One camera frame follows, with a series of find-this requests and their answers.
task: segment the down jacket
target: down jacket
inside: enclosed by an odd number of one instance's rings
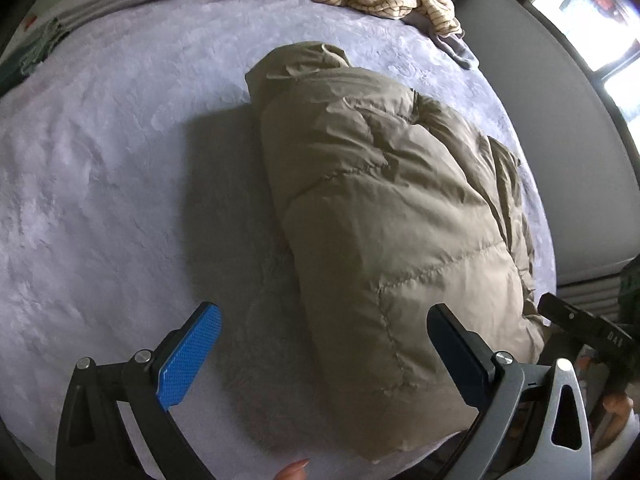
[[[468,428],[425,317],[446,303],[533,362],[532,246],[518,160],[455,110],[323,43],[246,76],[273,201],[345,437],[365,458]]]

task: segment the window frame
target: window frame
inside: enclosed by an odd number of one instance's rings
[[[618,106],[613,101],[612,97],[604,88],[604,85],[609,78],[611,78],[613,75],[616,75],[618,72],[626,68],[635,60],[640,59],[640,41],[638,41],[637,38],[632,46],[619,59],[606,64],[605,66],[597,70],[592,70],[591,68],[589,68],[578,50],[567,39],[567,37],[551,22],[550,19],[548,19],[548,17],[546,17],[542,12],[540,12],[536,7],[533,6],[533,4],[531,3],[533,0],[517,1],[530,14],[532,14],[543,25],[543,27],[545,27],[546,30],[548,30],[553,35],[554,38],[556,38],[558,43],[562,45],[569,56],[571,56],[571,58],[576,62],[576,64],[584,73],[585,77],[588,79],[589,83],[591,83],[591,85],[593,86],[593,89],[602,101],[604,107],[611,116],[611,120],[617,128],[618,133],[620,134],[622,143],[624,144],[624,147],[628,154],[629,161],[631,162],[634,173],[636,174],[638,186],[640,187],[640,146],[636,145],[633,137],[631,136],[631,133],[629,132],[628,126],[626,124],[626,120],[622,115],[622,111],[620,111]],[[629,2],[629,0],[615,1],[627,16],[638,15],[638,11],[635,9],[633,4]]]

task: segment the fingernail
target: fingernail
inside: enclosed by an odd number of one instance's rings
[[[289,477],[289,475],[295,473],[296,471],[300,471],[308,463],[309,463],[309,459],[305,458],[303,460],[298,460],[297,462],[294,462],[293,464],[289,464],[288,466],[286,466],[286,468],[284,468],[282,471],[280,471],[276,475],[276,478],[274,480],[280,480],[280,479],[284,480],[287,477]]]

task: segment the bedsheet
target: bedsheet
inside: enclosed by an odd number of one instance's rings
[[[386,480],[428,452],[373,465],[334,430],[244,83],[268,51],[305,40],[453,106],[516,153],[536,295],[555,290],[542,202],[500,101],[415,28],[310,0],[122,10],[73,32],[0,101],[0,413],[39,456],[54,460],[79,357],[153,348],[201,300],[220,306],[223,333],[172,413],[217,478],[270,479],[309,457],[311,479]]]

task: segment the gray curtain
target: gray curtain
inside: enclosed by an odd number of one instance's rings
[[[618,318],[618,291],[620,276],[607,276],[599,280],[558,287],[558,297],[594,316],[604,316],[615,321]]]

